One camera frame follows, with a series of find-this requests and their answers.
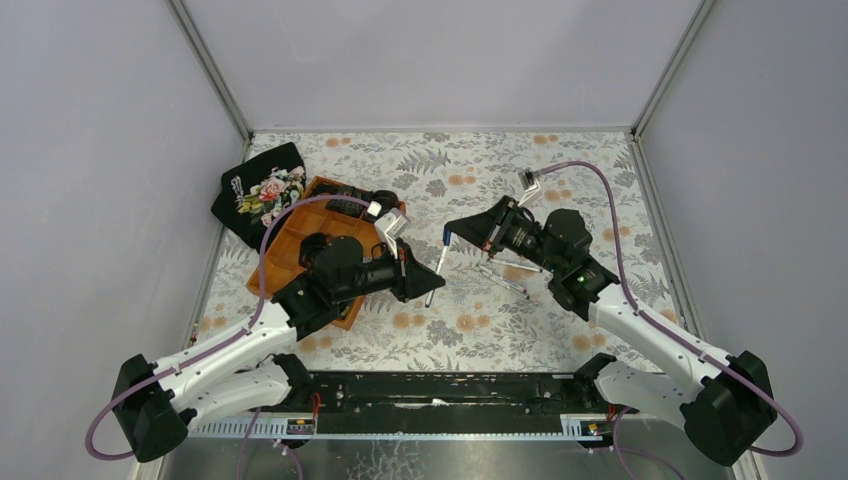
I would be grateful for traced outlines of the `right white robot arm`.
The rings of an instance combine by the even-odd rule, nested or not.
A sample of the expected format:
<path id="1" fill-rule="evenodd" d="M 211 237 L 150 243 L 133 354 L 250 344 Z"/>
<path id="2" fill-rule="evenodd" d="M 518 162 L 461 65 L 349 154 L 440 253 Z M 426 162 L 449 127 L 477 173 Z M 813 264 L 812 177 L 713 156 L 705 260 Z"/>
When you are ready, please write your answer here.
<path id="1" fill-rule="evenodd" d="M 732 355 L 650 309 L 631 305 L 624 283 L 590 253 L 592 236 L 576 210 L 557 209 L 544 224 L 508 196 L 489 210 L 446 223 L 493 256 L 504 249 L 551 272 L 554 300 L 635 347 L 659 368 L 652 374 L 597 355 L 581 369 L 609 403 L 633 407 L 681 429 L 708 459 L 733 465 L 776 421 L 765 363 Z"/>

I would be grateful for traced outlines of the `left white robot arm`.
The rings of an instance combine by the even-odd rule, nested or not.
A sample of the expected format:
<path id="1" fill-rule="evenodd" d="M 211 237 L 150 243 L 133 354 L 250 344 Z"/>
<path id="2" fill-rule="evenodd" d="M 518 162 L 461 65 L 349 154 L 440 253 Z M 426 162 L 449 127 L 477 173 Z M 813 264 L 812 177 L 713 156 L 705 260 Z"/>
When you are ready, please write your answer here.
<path id="1" fill-rule="evenodd" d="M 286 348 L 341 317 L 344 303 L 389 291 L 405 302 L 446 281 L 420 264 L 402 239 L 367 260 L 353 237 L 312 251 L 306 268 L 260 304 L 259 313 L 175 354 L 121 365 L 109 410 L 146 463 L 174 450 L 189 432 L 241 411 L 308 400 L 311 378 Z"/>

